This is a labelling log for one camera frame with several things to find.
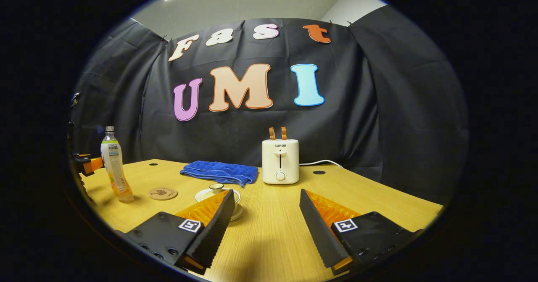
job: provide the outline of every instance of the blue towel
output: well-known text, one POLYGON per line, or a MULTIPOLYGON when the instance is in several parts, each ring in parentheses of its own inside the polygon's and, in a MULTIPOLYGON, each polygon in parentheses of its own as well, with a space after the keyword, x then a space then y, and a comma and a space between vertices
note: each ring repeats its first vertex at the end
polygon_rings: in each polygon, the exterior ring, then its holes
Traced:
POLYGON ((239 184, 241 187, 245 187, 245 184, 256 181, 258 168, 238 164, 194 161, 185 165, 179 173, 201 179, 213 179, 220 184, 239 184))

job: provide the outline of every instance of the toaster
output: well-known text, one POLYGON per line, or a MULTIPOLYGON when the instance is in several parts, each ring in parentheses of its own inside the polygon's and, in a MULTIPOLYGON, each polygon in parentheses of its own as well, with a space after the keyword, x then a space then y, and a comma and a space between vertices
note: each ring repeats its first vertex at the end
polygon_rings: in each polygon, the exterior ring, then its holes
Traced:
POLYGON ((299 180, 299 142, 261 142, 261 178, 267 184, 294 184, 299 180))

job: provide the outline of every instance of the toaster knob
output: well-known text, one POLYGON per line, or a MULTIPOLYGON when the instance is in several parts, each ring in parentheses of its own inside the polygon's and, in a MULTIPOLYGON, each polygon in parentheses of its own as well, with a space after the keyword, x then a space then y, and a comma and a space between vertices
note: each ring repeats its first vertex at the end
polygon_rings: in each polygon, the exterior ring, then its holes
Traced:
POLYGON ((286 178, 286 173, 284 173, 283 171, 277 171, 274 176, 278 181, 282 181, 286 178))

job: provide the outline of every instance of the peach letter m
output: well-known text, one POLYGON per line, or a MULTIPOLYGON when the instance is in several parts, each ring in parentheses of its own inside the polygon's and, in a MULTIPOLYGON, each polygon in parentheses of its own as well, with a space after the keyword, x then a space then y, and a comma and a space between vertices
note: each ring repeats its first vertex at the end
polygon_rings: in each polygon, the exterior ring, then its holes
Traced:
POLYGON ((248 100, 245 102, 247 108, 271 107, 273 100, 269 98, 267 91, 267 72, 270 69, 271 66, 268 64, 252 64, 248 67, 241 80, 237 78, 230 67, 211 70, 209 73, 215 77, 215 91, 213 103, 209 105, 209 110, 212 112, 227 110, 230 105, 224 100, 225 94, 228 94, 234 107, 239 108, 247 91, 248 100))

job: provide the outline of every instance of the wooden table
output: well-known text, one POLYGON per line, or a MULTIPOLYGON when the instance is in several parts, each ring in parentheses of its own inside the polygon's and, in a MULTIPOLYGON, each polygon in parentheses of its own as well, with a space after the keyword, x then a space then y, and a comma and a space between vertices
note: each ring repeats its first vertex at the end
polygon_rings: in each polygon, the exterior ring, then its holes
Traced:
MULTIPOLYGON (((193 205, 194 194, 214 184, 180 175, 185 165, 157 159, 124 165, 125 177, 136 196, 128 204, 115 198, 105 169, 98 169, 83 181, 102 219, 113 229, 129 232, 158 211, 174 214, 193 205), (156 187, 174 188, 179 194, 167 201, 153 200, 148 191, 156 187)), ((225 187, 240 192, 239 204, 244 211, 239 219, 230 222, 211 268, 201 276, 216 282, 334 278, 331 270, 323 266, 299 209, 301 188, 358 213, 378 211, 411 232, 425 228, 442 208, 335 165, 302 166, 296 184, 265 184, 260 169, 255 183, 245 188, 236 184, 225 187), (316 170, 326 173, 313 174, 316 170)))

